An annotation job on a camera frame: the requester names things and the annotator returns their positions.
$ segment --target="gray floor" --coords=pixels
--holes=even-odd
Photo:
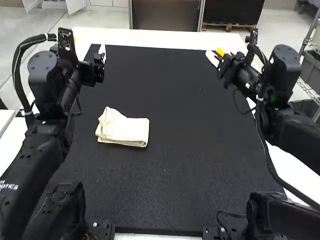
[[[0,7],[0,96],[10,109],[19,109],[21,104],[14,91],[11,75],[12,57],[18,43],[26,37],[45,32],[56,33],[58,27],[97,27],[97,28],[129,28],[128,13],[107,11],[79,11],[75,14],[65,14],[64,10],[36,9],[26,16],[22,8]],[[259,23],[258,45],[269,56],[277,44],[287,44],[299,50],[306,35],[312,17],[308,14],[298,14],[291,10],[263,9]],[[225,32],[224,28],[210,28],[208,32]],[[243,40],[248,31],[242,28],[233,28],[233,33],[239,33]],[[52,43],[38,45],[33,52],[47,50]],[[27,62],[32,56],[26,54],[21,64],[22,83],[27,93],[30,88],[27,84]]]

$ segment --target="black mat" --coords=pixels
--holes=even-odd
[[[252,115],[237,112],[204,51],[108,46],[105,70],[103,84],[81,90],[83,115],[50,183],[82,181],[88,218],[201,231],[217,210],[244,213],[252,191],[282,192]],[[150,120],[147,148],[97,142],[106,106]]]

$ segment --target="white table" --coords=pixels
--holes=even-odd
[[[0,138],[15,117],[15,111],[0,109]]]
[[[247,53],[247,47],[241,37],[236,33],[213,33],[213,32],[174,32],[174,31],[153,31],[153,30],[129,30],[129,29],[105,29],[75,27],[75,48],[80,60],[84,59],[90,45],[108,44],[121,46],[153,47],[168,49],[191,49],[191,50],[216,50],[222,48],[225,52],[236,53],[238,51]],[[295,87],[295,100],[309,99],[299,86]],[[18,153],[24,133],[27,130],[23,118],[14,118],[12,123],[0,139],[1,168],[2,175],[5,169],[13,161]],[[269,152],[278,175],[292,186],[320,203],[320,176],[310,170],[297,158],[282,151],[276,146],[268,144]],[[265,159],[261,159],[261,164],[266,164]],[[300,199],[285,190],[285,193],[292,200],[302,203]],[[193,239],[193,237],[169,237],[169,236],[145,236],[138,234],[116,234],[116,239],[126,240],[128,237],[145,239]]]

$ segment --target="zip tie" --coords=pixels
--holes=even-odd
[[[24,112],[24,115],[31,115],[31,114],[33,114],[32,110],[29,112]]]
[[[255,99],[257,99],[258,101],[260,101],[260,102],[263,102],[264,101],[264,98],[263,97],[259,97],[258,96],[258,94],[257,95],[255,95]]]

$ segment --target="folded towel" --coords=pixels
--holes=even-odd
[[[149,119],[129,118],[106,107],[95,130],[98,142],[146,147],[149,138]]]

